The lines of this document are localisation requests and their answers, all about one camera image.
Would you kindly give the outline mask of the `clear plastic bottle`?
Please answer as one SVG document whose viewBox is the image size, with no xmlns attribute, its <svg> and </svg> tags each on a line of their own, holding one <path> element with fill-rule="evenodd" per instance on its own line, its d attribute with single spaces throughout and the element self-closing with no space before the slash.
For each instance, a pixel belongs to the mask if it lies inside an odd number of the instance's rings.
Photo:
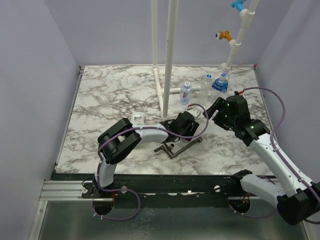
<svg viewBox="0 0 320 240">
<path fill-rule="evenodd" d="M 212 79 L 204 78 L 200 84 L 198 98 L 200 101 L 206 101 L 212 88 Z"/>
</svg>

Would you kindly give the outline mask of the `red white bottle cap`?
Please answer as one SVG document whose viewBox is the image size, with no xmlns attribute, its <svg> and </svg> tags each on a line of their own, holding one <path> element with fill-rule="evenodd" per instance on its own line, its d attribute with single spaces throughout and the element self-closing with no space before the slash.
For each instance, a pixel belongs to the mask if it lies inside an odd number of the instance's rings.
<svg viewBox="0 0 320 240">
<path fill-rule="evenodd" d="M 190 85 L 191 85 L 191 83 L 189 81 L 184 82 L 184 86 L 189 87 Z"/>
</svg>

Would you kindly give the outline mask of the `green orange label bottle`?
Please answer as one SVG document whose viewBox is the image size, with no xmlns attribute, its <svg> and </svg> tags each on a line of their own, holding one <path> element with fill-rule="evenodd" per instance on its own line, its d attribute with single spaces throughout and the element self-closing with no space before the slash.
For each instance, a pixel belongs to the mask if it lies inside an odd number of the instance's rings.
<svg viewBox="0 0 320 240">
<path fill-rule="evenodd" d="M 146 124 L 146 114 L 142 111 L 134 111 L 131 115 L 131 123 L 144 126 Z"/>
</svg>

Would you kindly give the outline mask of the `dark metal faucet handle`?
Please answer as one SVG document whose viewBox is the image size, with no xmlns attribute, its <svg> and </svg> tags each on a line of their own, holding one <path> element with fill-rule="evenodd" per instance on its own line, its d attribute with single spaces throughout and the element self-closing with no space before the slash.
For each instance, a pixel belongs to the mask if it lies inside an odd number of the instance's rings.
<svg viewBox="0 0 320 240">
<path fill-rule="evenodd" d="M 164 143 L 160 147 L 157 147 L 153 152 L 158 153 L 160 151 L 163 151 L 166 153 L 166 155 L 170 159 L 174 159 L 178 155 L 180 155 L 181 153 L 183 153 L 186 150 L 188 150 L 189 148 L 191 148 L 193 145 L 195 145 L 197 143 L 201 143 L 202 141 L 203 141 L 203 138 L 198 137 L 195 140 L 193 140 L 193 141 L 189 142 L 188 144 L 186 144 L 185 146 L 183 146 L 182 148 L 178 149 L 177 151 L 173 151 L 175 149 L 175 145 L 173 143 L 170 143 L 170 144 Z"/>
</svg>

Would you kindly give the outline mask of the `blue label plastic bottle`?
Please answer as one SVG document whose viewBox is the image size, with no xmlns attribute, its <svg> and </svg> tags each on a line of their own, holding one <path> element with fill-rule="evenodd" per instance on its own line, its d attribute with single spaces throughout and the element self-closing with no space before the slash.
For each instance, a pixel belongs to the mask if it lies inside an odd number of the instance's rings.
<svg viewBox="0 0 320 240">
<path fill-rule="evenodd" d="M 226 93 L 228 90 L 228 85 L 229 85 L 229 82 L 227 79 L 217 78 L 212 83 L 212 88 L 221 93 Z"/>
</svg>

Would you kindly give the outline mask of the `purple label plastic bottle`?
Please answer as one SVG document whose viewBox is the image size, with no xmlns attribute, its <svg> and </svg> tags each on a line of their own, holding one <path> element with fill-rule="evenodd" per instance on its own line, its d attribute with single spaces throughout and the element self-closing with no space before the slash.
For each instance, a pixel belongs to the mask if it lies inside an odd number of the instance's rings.
<svg viewBox="0 0 320 240">
<path fill-rule="evenodd" d="M 192 93 L 193 93 L 193 86 L 192 85 L 186 85 L 182 84 L 180 88 L 180 103 L 183 106 L 186 106 L 189 104 L 191 98 L 192 98 Z"/>
</svg>

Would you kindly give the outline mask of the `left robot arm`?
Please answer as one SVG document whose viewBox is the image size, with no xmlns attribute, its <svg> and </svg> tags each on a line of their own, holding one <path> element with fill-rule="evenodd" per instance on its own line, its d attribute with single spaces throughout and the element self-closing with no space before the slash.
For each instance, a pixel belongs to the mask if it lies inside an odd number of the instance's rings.
<svg viewBox="0 0 320 240">
<path fill-rule="evenodd" d="M 167 144 L 180 140 L 187 141 L 196 133 L 200 116 L 198 109 L 188 109 L 179 113 L 177 118 L 155 125 L 133 124 L 128 118 L 122 118 L 102 133 L 98 139 L 100 157 L 93 191 L 101 198 L 107 197 L 114 181 L 117 164 L 123 161 L 139 144 Z"/>
</svg>

